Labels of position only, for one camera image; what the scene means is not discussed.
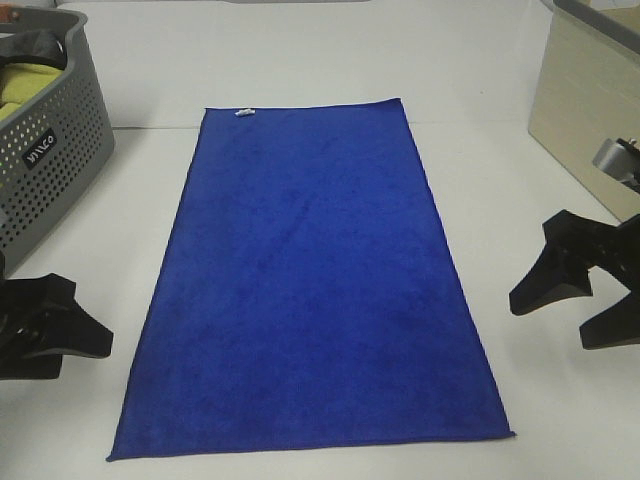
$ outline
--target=beige box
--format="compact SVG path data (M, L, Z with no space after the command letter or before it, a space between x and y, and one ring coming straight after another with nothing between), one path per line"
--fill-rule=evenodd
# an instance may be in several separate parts
M640 138L640 6L555 0L529 132L620 220L640 195L592 164L607 139Z

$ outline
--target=yellow cloth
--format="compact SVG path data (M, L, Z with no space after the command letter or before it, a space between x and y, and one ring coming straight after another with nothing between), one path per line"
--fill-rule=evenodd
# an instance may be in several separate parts
M61 73L62 70L48 65L33 63L6 65L0 70L0 120L15 112Z

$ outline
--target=microfiber towel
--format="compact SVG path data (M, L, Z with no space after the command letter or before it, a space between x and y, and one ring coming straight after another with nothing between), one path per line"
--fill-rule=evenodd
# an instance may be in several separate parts
M511 435L400 101L207 110L108 460Z
M62 73L55 67L11 63L0 69L0 103L24 104Z

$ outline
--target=gray object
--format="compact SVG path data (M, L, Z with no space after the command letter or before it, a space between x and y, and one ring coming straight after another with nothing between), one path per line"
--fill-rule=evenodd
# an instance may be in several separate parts
M636 141L625 142L622 139L613 141L607 138L593 159L596 168L624 186L640 193L640 151L635 147Z
M85 15L0 7L0 32L49 29L63 39L64 72L0 121L0 250L11 272L65 215L114 148L84 33Z

